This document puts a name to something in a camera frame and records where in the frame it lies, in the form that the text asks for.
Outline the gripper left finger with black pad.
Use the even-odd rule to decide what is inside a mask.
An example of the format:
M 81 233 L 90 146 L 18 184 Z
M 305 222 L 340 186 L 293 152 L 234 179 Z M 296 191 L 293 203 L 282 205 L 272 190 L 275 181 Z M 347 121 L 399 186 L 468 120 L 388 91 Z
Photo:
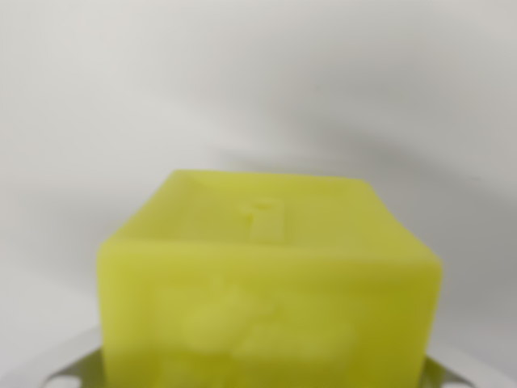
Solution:
M 103 358 L 100 350 L 91 352 L 55 373 L 43 387 L 106 387 Z

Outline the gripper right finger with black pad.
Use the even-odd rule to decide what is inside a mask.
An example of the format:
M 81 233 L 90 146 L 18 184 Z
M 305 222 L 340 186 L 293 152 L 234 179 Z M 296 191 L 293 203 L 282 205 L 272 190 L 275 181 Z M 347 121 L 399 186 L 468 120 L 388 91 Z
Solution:
M 422 370 L 421 388 L 473 388 L 473 385 L 428 357 Z

